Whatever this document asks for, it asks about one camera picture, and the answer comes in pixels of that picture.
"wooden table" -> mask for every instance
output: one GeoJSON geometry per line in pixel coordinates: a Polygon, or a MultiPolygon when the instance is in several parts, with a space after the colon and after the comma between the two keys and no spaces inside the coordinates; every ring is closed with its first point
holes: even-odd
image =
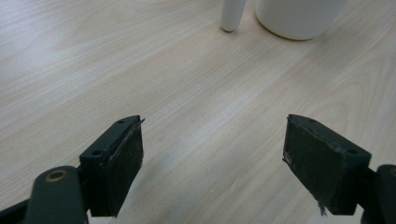
{"type": "Polygon", "coordinates": [[[310,41],[269,33],[253,1],[225,33],[221,3],[0,3],[0,209],[140,114],[143,167],[119,217],[91,223],[360,223],[322,217],[281,160],[286,117],[396,163],[396,1],[349,0],[310,41]]]}

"wood grain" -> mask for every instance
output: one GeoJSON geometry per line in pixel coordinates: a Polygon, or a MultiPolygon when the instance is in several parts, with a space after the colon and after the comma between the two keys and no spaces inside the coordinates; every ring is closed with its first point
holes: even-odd
{"type": "Polygon", "coordinates": [[[91,223],[359,223],[321,217],[282,162],[286,117],[396,163],[396,1],[349,0],[310,41],[254,5],[225,33],[220,0],[0,3],[0,209],[140,114],[143,167],[120,216],[91,223]]]}

